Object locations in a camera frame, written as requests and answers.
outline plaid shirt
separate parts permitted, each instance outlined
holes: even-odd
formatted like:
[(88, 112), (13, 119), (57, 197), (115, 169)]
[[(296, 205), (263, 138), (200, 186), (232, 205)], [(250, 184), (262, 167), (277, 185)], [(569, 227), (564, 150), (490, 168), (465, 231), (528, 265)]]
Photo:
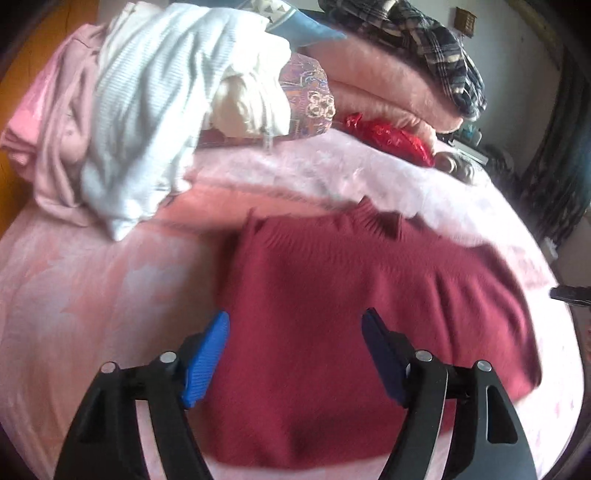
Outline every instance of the plaid shirt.
[(394, 50), (405, 50), (435, 77), (468, 120), (486, 108), (484, 82), (455, 35), (406, 0), (319, 0), (329, 19)]

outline pink bed sheet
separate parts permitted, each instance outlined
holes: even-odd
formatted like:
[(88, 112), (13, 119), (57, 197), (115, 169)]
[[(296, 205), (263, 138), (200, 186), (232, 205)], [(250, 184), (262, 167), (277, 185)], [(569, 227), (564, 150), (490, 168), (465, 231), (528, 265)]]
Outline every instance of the pink bed sheet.
[[(338, 131), (276, 145), (271, 154), (254, 147), (198, 151), (190, 178), (189, 192), (122, 242), (34, 205), (0, 242), (0, 423), (40, 480), (53, 476), (77, 405), (103, 362), (144, 364), (207, 322), (223, 277), (218, 260), (231, 251), (231, 233), (250, 208), (318, 215), (366, 194), (381, 209), (421, 214), (462, 244), (490, 242), (511, 266), (528, 300), (543, 370), (517, 411), (538, 476), (550, 470), (580, 412), (582, 365), (568, 309), (548, 298), (555, 279), (492, 184), (464, 185)], [(145, 405), (138, 417), (151, 478), (163, 479)], [(199, 436), (197, 412), (189, 417)], [(448, 434), (438, 441), (430, 480), (441, 477), (449, 441)], [(208, 463), (218, 480), (374, 480), (385, 460), (304, 472)]]

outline pink clothing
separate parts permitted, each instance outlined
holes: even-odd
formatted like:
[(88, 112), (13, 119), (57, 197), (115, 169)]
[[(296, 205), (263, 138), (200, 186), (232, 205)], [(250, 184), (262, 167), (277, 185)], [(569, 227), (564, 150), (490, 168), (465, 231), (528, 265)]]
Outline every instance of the pink clothing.
[(408, 112), (387, 100), (372, 95), (365, 90), (330, 80), (330, 91), (335, 97), (336, 116), (334, 125), (343, 129), (343, 121), (352, 113), (362, 113), (364, 120), (385, 119), (394, 128), (405, 130), (419, 137), (429, 152), (435, 149), (437, 137), (435, 130), (425, 120), (414, 113)]
[(34, 184), (35, 201), (75, 225), (96, 222), (82, 205), (80, 169), (90, 141), (97, 56), (104, 26), (83, 25), (56, 50), (0, 138), (13, 168)]
[(73, 33), (53, 53), (35, 81), (25, 93), (21, 103), (6, 128), (0, 135), (0, 147), (8, 151), (12, 168), (25, 180), (35, 179), (35, 158), (41, 131), (43, 107), (47, 99), (47, 89), (55, 84), (59, 74), (58, 66), (64, 49), (70, 44)]

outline red plastic bag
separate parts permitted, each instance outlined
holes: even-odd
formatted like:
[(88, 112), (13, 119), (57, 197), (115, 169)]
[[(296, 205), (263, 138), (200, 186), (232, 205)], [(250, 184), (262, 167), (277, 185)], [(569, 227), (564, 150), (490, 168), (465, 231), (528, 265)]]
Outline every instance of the red plastic bag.
[(418, 167), (432, 167), (435, 159), (425, 148), (423, 142), (404, 130), (394, 128), (388, 121), (361, 120), (361, 113), (353, 113), (345, 118), (345, 131), (362, 142), (383, 152), (402, 158)]

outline metal screw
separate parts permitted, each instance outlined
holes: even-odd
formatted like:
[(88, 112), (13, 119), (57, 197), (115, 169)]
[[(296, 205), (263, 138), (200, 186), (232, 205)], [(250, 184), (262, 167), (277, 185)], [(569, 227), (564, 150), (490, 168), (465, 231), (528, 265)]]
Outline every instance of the metal screw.
[(117, 365), (115, 365), (113, 362), (107, 362), (102, 364), (100, 371), (104, 374), (111, 374), (115, 371), (115, 368), (117, 368)]
[(177, 354), (174, 352), (164, 352), (160, 355), (160, 361), (164, 364), (171, 364), (177, 359)]
[(433, 360), (433, 355), (431, 355), (431, 352), (427, 352), (426, 350), (417, 350), (414, 356), (417, 357), (417, 360), (420, 360), (421, 362), (430, 362)]
[(492, 365), (486, 360), (478, 360), (476, 366), (478, 370), (482, 370), (483, 372), (490, 372), (492, 370)]

